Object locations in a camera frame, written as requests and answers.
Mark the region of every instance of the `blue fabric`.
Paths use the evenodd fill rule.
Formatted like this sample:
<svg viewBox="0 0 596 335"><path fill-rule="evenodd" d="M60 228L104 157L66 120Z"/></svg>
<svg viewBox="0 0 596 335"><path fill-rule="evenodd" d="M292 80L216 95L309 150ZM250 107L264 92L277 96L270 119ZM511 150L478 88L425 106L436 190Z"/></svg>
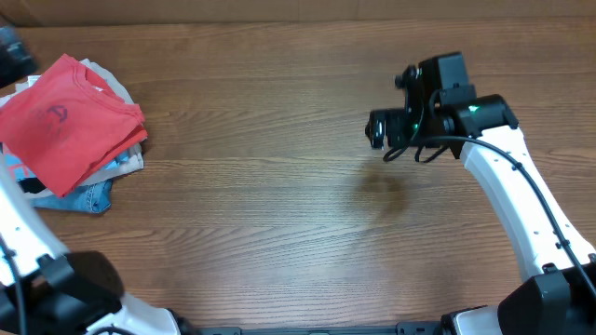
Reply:
<svg viewBox="0 0 596 335"><path fill-rule="evenodd" d="M80 186L64 198L51 195L30 199L31 205L37 208L61 209L99 214L108 210L112 181L102 181L89 186Z"/></svg>
<svg viewBox="0 0 596 335"><path fill-rule="evenodd" d="M15 181L22 181L27 178L37 178L35 174L22 162L20 159L10 152L9 148L5 145L2 150L5 160L7 161L8 171L12 175ZM128 162L130 159L129 151L125 150L122 154L116 156L113 160L104 165L101 169L118 168L122 163Z"/></svg>

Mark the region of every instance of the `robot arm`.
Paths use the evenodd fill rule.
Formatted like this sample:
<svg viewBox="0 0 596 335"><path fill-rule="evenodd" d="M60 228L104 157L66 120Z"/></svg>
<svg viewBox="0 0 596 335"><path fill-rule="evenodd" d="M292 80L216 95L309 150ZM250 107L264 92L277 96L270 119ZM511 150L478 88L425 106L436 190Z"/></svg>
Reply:
<svg viewBox="0 0 596 335"><path fill-rule="evenodd" d="M371 112L365 129L371 146L382 148L386 137L391 147L386 162L409 146L419 146L416 160L425 146L442 144L438 154L451 149L488 195L511 240L524 282L498 307L444 315L440 324L428 324L432 329L428 332L593 334L594 247L567 220L540 177L505 100L498 95L476 96L460 53L409 66L396 78L396 87L405 91L405 107ZM399 333L416 334L408 333L406 326L398 324Z"/></svg>
<svg viewBox="0 0 596 335"><path fill-rule="evenodd" d="M0 235L13 251L27 306L28 334L80 334L117 327L136 335L180 335L176 317L125 293L98 252L71 253L46 227L10 178L0 154ZM2 330L18 333L13 274L0 262Z"/></svg>
<svg viewBox="0 0 596 335"><path fill-rule="evenodd" d="M522 131L508 126L486 129L479 140L510 153L523 164L546 197L557 223L582 264L590 263L596 251L567 220L536 169L523 140ZM530 185L519 171L499 154L476 144L466 143L461 154L464 167L472 173L487 194L497 217L505 227L515 250L522 281L542 275L547 264L563 270L573 267Z"/></svg>

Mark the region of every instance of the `wood grain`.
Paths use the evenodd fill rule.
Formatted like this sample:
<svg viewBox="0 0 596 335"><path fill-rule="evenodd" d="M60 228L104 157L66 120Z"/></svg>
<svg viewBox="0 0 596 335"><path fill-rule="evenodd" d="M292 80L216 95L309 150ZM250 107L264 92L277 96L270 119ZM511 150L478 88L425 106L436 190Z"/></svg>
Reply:
<svg viewBox="0 0 596 335"><path fill-rule="evenodd" d="M387 325L499 303L520 282L504 230L461 162L393 164L368 112L393 75L462 50L500 93L580 232L596 243L596 21L399 20L22 29L112 71L146 116L146 169L100 217L41 211L135 295L198 326Z"/></svg>

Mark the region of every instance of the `pile of clothes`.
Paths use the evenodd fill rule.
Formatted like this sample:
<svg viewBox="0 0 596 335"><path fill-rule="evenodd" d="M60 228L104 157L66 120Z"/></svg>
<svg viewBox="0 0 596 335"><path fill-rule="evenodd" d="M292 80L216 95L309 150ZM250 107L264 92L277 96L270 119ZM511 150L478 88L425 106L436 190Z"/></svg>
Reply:
<svg viewBox="0 0 596 335"><path fill-rule="evenodd" d="M33 206L102 213L112 179L143 168L143 121L110 72L63 55L0 98L1 150Z"/></svg>

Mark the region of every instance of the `brown cardboard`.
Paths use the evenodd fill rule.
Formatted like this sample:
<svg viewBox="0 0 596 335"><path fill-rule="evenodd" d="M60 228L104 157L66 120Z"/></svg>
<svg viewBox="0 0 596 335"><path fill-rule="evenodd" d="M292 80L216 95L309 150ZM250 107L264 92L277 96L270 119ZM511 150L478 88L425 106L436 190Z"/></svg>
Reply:
<svg viewBox="0 0 596 335"><path fill-rule="evenodd" d="M300 21L355 20L359 0L300 0Z"/></svg>
<svg viewBox="0 0 596 335"><path fill-rule="evenodd" d="M594 16L583 0L359 0L358 20Z"/></svg>
<svg viewBox="0 0 596 335"><path fill-rule="evenodd" d="M593 0L0 0L19 26L596 16Z"/></svg>
<svg viewBox="0 0 596 335"><path fill-rule="evenodd" d="M24 0L1 0L0 16L3 20L18 24L21 27L39 26Z"/></svg>

